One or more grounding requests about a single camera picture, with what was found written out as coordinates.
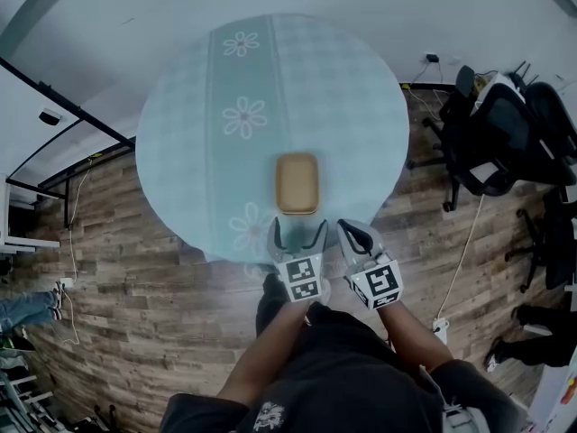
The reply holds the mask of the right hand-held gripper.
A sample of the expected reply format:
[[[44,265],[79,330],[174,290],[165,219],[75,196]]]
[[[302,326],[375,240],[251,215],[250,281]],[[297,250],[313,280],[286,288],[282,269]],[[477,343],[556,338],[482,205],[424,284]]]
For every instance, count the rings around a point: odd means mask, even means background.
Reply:
[[[336,233],[350,266],[344,278],[362,304],[375,310],[399,301],[403,292],[400,269],[396,260],[383,253],[380,233],[372,226],[343,218],[336,223]]]

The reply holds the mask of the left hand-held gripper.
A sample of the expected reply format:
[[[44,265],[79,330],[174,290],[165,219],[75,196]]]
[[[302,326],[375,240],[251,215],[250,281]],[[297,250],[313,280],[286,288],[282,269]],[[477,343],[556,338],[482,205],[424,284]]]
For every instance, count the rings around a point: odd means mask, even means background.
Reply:
[[[328,222],[317,228],[313,240],[291,253],[283,244],[279,219],[275,216],[267,234],[267,250],[291,302],[317,299],[322,295],[321,272]]]

